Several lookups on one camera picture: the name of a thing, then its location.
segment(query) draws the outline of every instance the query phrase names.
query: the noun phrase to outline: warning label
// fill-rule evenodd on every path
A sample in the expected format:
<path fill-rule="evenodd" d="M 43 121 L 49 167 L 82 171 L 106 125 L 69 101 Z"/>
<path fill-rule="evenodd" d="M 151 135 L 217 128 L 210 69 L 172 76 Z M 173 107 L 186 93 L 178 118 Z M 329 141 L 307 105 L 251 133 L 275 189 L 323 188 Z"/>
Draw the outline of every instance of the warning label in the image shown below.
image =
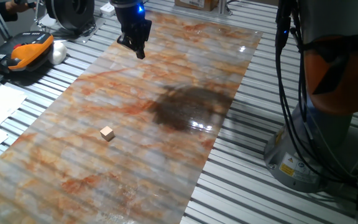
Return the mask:
<path fill-rule="evenodd" d="M 317 174 L 311 171 L 305 164 L 295 156 L 285 153 L 280 165 L 280 170 L 287 175 L 307 183 L 315 183 L 318 179 Z"/>

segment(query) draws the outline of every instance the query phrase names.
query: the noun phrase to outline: wooden block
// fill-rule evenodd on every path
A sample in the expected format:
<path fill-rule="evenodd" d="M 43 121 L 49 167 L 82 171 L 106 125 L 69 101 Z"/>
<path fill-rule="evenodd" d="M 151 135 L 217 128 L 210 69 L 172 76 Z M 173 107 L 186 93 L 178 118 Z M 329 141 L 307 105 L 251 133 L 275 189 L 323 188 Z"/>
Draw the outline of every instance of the wooden block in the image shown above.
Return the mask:
<path fill-rule="evenodd" d="M 106 141 L 110 141 L 115 137 L 114 131 L 112 131 L 112 129 L 109 126 L 106 126 L 102 130 L 100 130 L 100 134 Z"/>

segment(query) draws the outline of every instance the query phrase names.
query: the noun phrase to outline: table surface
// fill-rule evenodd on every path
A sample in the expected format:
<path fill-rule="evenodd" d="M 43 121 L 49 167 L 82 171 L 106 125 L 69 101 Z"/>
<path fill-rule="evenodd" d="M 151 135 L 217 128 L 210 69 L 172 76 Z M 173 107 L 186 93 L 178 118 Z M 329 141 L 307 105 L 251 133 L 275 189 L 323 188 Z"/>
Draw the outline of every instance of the table surface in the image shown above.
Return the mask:
<path fill-rule="evenodd" d="M 105 1 L 95 1 L 96 9 Z M 219 16 L 174 6 L 173 0 L 150 0 L 146 8 L 263 32 L 262 40 L 234 97 L 203 173 L 191 196 L 182 223 L 358 223 L 357 191 L 343 189 L 333 197 L 324 192 L 304 194 L 276 181 L 265 168 L 267 140 L 284 124 L 274 65 L 277 7 L 235 2 L 233 16 Z M 62 92 L 98 58 L 120 34 L 116 17 L 86 44 L 66 42 L 70 57 L 61 65 L 45 65 L 31 77 L 18 78 L 13 88 L 28 94 L 19 111 L 0 128 L 9 139 L 0 155 Z M 283 51 L 284 86 L 290 108 L 296 105 L 299 55 L 290 37 Z M 352 126 L 358 128 L 358 113 Z"/>
<path fill-rule="evenodd" d="M 0 220 L 181 222 L 262 33 L 146 18 L 145 59 L 113 43 L 1 155 Z"/>

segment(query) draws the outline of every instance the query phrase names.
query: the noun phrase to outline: transparent plastic sheet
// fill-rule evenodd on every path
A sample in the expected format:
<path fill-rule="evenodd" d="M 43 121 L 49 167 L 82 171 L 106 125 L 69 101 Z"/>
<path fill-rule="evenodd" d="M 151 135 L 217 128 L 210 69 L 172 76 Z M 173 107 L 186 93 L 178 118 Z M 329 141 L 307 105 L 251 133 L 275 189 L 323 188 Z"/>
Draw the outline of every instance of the transparent plastic sheet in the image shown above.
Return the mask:
<path fill-rule="evenodd" d="M 144 60 L 112 44 L 0 157 L 0 221 L 180 222 L 262 33 L 146 17 Z"/>

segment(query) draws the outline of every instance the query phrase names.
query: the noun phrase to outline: black cable bundle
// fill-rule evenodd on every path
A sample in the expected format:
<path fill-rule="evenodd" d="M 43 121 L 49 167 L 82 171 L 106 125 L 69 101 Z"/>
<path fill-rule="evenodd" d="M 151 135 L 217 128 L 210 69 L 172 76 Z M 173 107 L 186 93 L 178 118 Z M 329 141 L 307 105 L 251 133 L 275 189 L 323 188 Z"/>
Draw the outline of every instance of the black cable bundle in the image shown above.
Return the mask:
<path fill-rule="evenodd" d="M 293 20 L 295 28 L 290 30 L 290 14 L 293 14 Z M 296 133 L 295 126 L 293 124 L 293 119 L 291 116 L 291 111 L 288 106 L 287 98 L 285 96 L 285 90 L 282 83 L 282 74 L 281 74 L 281 61 L 280 57 L 282 54 L 282 50 L 288 39 L 288 31 L 294 35 L 297 43 L 298 49 L 301 53 L 301 62 L 300 62 L 300 77 L 299 77 L 299 85 L 298 85 L 298 101 L 301 112 L 301 117 L 303 122 L 306 125 L 306 110 L 307 110 L 307 94 L 306 94 L 306 80 L 305 80 L 305 68 L 303 64 L 303 41 L 301 38 L 301 30 L 300 30 L 300 20 L 299 20 L 299 11 L 298 5 L 295 0 L 284 1 L 280 0 L 278 14 L 276 18 L 277 23 L 277 33 L 276 33 L 276 69 L 277 69 L 277 78 L 278 78 L 278 89 L 280 95 L 280 103 L 283 110 L 283 115 L 285 119 L 285 126 L 288 130 L 288 135 L 291 138 L 293 146 L 295 148 L 296 153 L 299 155 L 300 159 L 305 163 L 305 165 L 315 174 L 319 175 L 321 178 L 330 180 L 333 182 L 339 183 L 347 183 L 347 184 L 357 184 L 358 185 L 358 175 L 343 175 L 341 172 L 335 170 L 331 164 L 329 164 L 323 157 L 321 157 L 318 153 L 317 146 L 314 143 L 314 139 L 311 139 L 311 136 L 307 134 L 308 143 L 310 145 L 311 150 L 309 150 L 305 145 L 301 142 L 298 134 Z M 304 150 L 308 156 L 314 159 L 324 170 L 328 171 L 330 176 L 324 175 L 314 169 L 302 156 L 301 151 L 298 148 L 298 145 L 301 146 L 302 150 Z"/>

